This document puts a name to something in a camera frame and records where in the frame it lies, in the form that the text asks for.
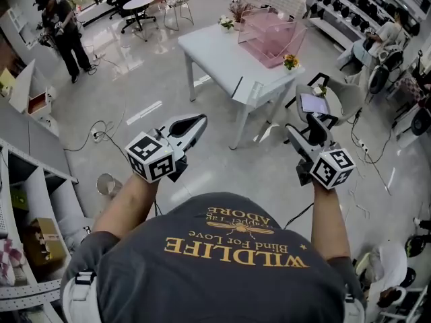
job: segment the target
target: gray t-shirt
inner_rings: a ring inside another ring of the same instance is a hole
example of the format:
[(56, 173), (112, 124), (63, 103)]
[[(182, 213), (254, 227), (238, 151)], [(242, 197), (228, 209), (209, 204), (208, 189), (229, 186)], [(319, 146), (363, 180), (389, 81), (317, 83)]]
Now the gray t-shirt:
[(119, 241), (90, 234), (62, 282), (92, 269), (100, 316), (129, 322), (343, 322), (349, 258), (325, 262), (242, 196), (196, 196)]
[[(42, 23), (45, 28), (49, 28), (51, 32), (55, 29), (55, 24), (64, 22), (67, 15), (72, 12), (68, 0), (55, 0), (52, 11), (48, 12), (46, 9), (42, 11)], [(75, 18), (72, 17), (69, 23), (65, 26), (65, 34), (69, 34), (77, 30)]]

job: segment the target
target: gray tile floor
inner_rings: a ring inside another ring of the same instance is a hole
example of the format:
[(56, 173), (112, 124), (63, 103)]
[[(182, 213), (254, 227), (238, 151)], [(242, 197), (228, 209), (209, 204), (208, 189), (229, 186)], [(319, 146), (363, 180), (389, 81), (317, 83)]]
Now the gray tile floor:
[[(230, 191), (254, 200), (264, 207), (280, 225), (313, 199), (312, 186), (299, 185), (295, 167), (300, 156), (291, 145), (284, 145), (284, 128), (287, 122), (303, 127), (294, 106), (281, 108), (275, 117), (271, 133), (260, 144), (254, 136), (263, 128), (268, 104), (254, 111), (244, 130), (236, 151), (228, 144), (237, 107), (226, 94), (207, 81), (197, 88), (198, 98), (189, 102), (184, 55), (177, 44), (177, 37), (193, 30), (214, 24), (222, 14), (228, 14), (229, 0), (191, 0), (190, 7), (195, 25), (180, 21), (180, 32), (163, 27), (163, 13), (153, 8), (160, 29), (148, 24), (149, 40), (144, 42), (139, 34), (129, 28), (121, 34), (123, 21), (105, 17), (84, 30), (83, 43), (88, 52), (104, 55), (98, 71), (93, 76), (82, 74), (72, 85), (65, 68), (59, 69), (56, 81), (60, 86), (59, 97), (53, 105), (53, 116), (60, 127), (61, 140), (68, 148), (80, 147), (90, 126), (97, 120), (112, 121), (117, 128), (113, 139), (124, 147), (140, 131), (160, 126), (171, 116), (190, 112), (208, 115), (208, 128), (195, 148), (188, 153), (189, 168), (177, 183), (165, 179), (160, 186), (158, 203), (166, 213), (189, 197), (204, 192)], [(168, 12), (172, 23), (173, 12)], [(309, 28), (300, 50), (299, 58), (305, 74), (298, 80), (307, 83), (322, 71), (342, 80), (343, 73), (335, 67), (339, 51), (330, 39), (319, 30)], [(195, 71), (196, 77), (204, 75)], [(294, 87), (286, 102), (294, 95)], [(162, 105), (131, 125), (126, 120), (161, 101)], [(332, 111), (339, 109), (330, 98)], [(376, 159), (388, 138), (394, 109), (383, 99), (375, 99), (364, 109), (355, 134), (367, 144), (370, 155)], [(358, 158), (351, 140), (351, 125), (333, 129), (335, 139), (356, 160), (358, 172), (338, 190), (345, 217), (350, 245), (354, 256), (367, 246), (384, 240), (405, 239), (414, 232), (412, 218), (428, 218), (430, 168), (421, 144), (415, 142), (401, 149), (392, 137), (385, 154), (377, 163), (380, 179), (373, 165)], [(96, 191), (96, 179), (104, 172), (125, 181), (131, 174), (129, 165), (118, 149), (109, 141), (94, 144), (91, 140), (78, 152), (67, 152), (71, 171), (79, 179), (77, 192), (86, 215), (96, 216), (106, 205)], [(290, 228), (307, 238), (311, 232), (311, 212), (291, 224)]]

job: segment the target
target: extension cord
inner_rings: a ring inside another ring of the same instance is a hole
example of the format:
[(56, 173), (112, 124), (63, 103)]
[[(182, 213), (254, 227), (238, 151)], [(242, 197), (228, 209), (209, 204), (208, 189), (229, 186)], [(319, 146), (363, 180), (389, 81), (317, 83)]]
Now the extension cord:
[(362, 147), (362, 149), (365, 151), (365, 154), (367, 154), (368, 153), (368, 147), (365, 145), (365, 142), (363, 142), (361, 139), (359, 139), (358, 143), (359, 143), (360, 147)]
[(90, 132), (92, 134), (92, 138), (93, 138), (93, 141), (95, 143), (99, 143), (99, 142), (101, 142), (103, 140), (103, 135), (104, 134), (103, 133), (99, 133), (99, 131), (96, 128), (92, 128), (92, 130)]

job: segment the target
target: black pants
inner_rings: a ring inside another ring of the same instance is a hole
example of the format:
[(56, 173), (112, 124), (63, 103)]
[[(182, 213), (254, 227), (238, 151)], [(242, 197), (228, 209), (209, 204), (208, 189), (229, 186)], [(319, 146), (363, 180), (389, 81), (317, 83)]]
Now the black pants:
[(74, 77), (79, 74), (79, 68), (76, 65), (76, 61), (73, 58), (72, 50), (75, 53), (76, 59), (78, 60), (78, 65), (82, 69), (90, 68), (90, 61), (88, 56), (82, 47), (81, 39), (79, 38), (78, 30), (74, 30), (68, 34), (63, 34), (55, 38), (55, 44), (59, 49), (61, 57), (66, 62), (67, 70), (69, 74)]
[[(427, 229), (428, 231), (431, 231), (431, 220), (422, 220), (420, 222), (419, 226), (422, 229)], [(421, 237), (423, 237), (423, 239), (425, 240), (425, 242), (431, 243), (431, 234), (424, 235), (424, 236), (421, 236)]]

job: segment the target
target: white table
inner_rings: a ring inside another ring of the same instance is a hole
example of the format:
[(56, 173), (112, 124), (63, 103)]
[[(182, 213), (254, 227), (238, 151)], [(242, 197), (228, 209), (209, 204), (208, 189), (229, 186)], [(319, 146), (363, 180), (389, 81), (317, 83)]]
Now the white table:
[(262, 5), (276, 8), (280, 12), (291, 15), (294, 19), (302, 18), (306, 12), (306, 0), (257, 0)]
[[(185, 52), (190, 101), (196, 99), (192, 63), (202, 68), (233, 100), (242, 104), (236, 119), (236, 135), (230, 149), (236, 149), (248, 114), (270, 100), (276, 100), (267, 122), (283, 102), (294, 79), (304, 72), (300, 67), (288, 71), (283, 65), (266, 68), (252, 54), (238, 44), (238, 32), (224, 34), (218, 24), (178, 37), (178, 44)], [(261, 93), (251, 104), (251, 91), (237, 89), (242, 84), (257, 81), (263, 85)]]
[[(135, 14), (135, 21), (137, 22), (139, 29), (142, 31), (142, 25), (139, 22), (139, 19), (147, 19), (147, 15), (145, 11), (143, 13), (138, 13), (137, 9), (144, 7), (146, 5), (149, 5), (154, 0), (130, 0), (126, 2), (123, 6), (123, 9), (132, 10), (133, 14)], [(145, 28), (145, 41), (147, 42), (147, 28)]]

